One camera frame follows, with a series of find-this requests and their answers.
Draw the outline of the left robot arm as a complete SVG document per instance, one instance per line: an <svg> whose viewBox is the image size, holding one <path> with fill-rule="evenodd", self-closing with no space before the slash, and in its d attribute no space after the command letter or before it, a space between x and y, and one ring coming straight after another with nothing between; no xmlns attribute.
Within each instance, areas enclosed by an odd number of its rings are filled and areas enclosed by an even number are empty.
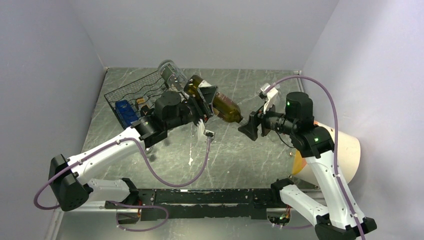
<svg viewBox="0 0 424 240"><path fill-rule="evenodd" d="M58 207L68 212L96 201L134 207L139 192L131 180L101 180L96 179L96 175L136 152L146 157L146 149L166 139L170 129L190 123L197 126L197 139L210 145L215 134L205 128L205 123L212 115L217 91L215 85L203 86L187 99L179 92L166 91L145 116L112 139L78 155L55 156L50 162L48 183Z"/></svg>

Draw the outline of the square black-capped liquor bottle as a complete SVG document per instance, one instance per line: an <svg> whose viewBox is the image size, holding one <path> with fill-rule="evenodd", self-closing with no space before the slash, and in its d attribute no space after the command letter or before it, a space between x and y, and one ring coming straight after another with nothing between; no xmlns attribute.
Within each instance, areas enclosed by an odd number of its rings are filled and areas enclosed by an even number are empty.
<svg viewBox="0 0 424 240"><path fill-rule="evenodd" d="M138 118L150 115L153 112L154 104L148 97L139 97L135 100L135 108Z"/></svg>

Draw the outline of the clear round silver-capped bottle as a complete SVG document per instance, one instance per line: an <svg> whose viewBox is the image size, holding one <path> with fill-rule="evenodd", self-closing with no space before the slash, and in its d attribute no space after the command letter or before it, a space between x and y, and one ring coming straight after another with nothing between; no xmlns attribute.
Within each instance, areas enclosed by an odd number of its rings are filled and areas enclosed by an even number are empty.
<svg viewBox="0 0 424 240"><path fill-rule="evenodd" d="M162 61L157 71L165 80L169 88L177 91L184 92L185 86L188 83L188 78L184 72L170 59Z"/></svg>

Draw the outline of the tall dark wine bottle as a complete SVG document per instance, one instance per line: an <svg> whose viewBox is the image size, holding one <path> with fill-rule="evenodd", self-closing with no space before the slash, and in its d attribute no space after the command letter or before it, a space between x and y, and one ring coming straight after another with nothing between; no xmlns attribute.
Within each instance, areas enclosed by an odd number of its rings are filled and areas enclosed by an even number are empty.
<svg viewBox="0 0 424 240"><path fill-rule="evenodd" d="M190 96L194 96L197 100L200 100L199 90L205 88L217 87L211 85L209 82L201 78L199 75L192 75L184 86L183 90ZM219 117L221 120L227 123L240 123L243 120L240 107L228 96L216 90L213 95L213 100L209 105L213 114Z"/></svg>

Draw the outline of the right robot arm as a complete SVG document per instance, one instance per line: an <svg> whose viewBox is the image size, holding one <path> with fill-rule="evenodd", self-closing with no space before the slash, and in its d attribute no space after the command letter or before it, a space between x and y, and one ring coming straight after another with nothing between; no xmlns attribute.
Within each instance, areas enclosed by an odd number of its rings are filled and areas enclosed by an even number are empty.
<svg viewBox="0 0 424 240"><path fill-rule="evenodd" d="M311 168L321 189L325 205L302 192L291 180L277 180L271 185L270 202L294 208L314 227L320 240L355 240L377 229L376 221L366 217L348 189L343 173L334 160L336 146L330 132L314 123L313 101L304 92L286 95L285 112L260 107L238 127L252 141L270 131L288 135Z"/></svg>

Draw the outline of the blue liquid glass bottle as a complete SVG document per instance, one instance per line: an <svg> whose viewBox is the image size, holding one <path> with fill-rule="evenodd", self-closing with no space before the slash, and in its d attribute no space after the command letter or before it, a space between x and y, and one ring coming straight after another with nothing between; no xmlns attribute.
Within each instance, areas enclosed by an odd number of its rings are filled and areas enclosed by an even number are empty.
<svg viewBox="0 0 424 240"><path fill-rule="evenodd" d="M139 119L132 105L127 100L117 101L115 103L115 111L124 129L128 128Z"/></svg>

